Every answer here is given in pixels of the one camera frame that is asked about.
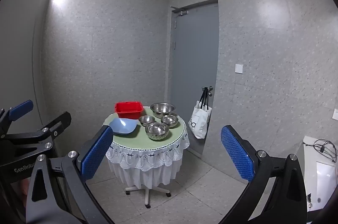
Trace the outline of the person's hand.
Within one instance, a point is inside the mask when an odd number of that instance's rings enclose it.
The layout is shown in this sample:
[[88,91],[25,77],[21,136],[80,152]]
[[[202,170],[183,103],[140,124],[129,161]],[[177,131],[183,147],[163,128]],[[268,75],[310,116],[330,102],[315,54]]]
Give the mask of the person's hand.
[[26,207],[26,203],[27,203],[27,194],[29,191],[29,179],[23,179],[21,181],[19,181],[19,195],[21,197],[23,206]]

